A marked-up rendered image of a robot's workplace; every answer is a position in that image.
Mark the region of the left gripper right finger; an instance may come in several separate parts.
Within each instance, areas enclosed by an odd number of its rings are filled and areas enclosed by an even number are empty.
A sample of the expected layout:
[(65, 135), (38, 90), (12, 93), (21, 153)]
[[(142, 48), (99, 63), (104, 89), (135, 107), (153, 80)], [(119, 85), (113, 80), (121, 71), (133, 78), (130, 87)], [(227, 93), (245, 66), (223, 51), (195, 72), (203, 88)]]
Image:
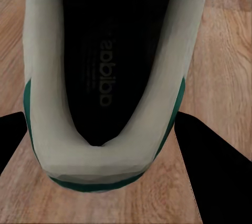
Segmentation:
[(252, 224), (252, 162), (192, 115), (174, 130), (203, 224)]

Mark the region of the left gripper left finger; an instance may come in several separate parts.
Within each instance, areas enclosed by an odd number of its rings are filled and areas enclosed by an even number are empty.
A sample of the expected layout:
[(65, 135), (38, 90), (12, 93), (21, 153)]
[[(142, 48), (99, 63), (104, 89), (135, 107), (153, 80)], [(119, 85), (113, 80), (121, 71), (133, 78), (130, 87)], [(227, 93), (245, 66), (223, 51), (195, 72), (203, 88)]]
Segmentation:
[(0, 117), (0, 175), (27, 132), (22, 111)]

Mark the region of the gym shoe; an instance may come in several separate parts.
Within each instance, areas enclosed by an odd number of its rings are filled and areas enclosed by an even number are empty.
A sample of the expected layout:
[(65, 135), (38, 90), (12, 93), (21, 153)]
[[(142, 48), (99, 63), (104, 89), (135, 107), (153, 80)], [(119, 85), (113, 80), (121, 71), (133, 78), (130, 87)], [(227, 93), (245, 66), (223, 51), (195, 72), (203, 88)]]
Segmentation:
[(137, 181), (181, 106), (205, 0), (26, 0), (24, 110), (65, 189)]

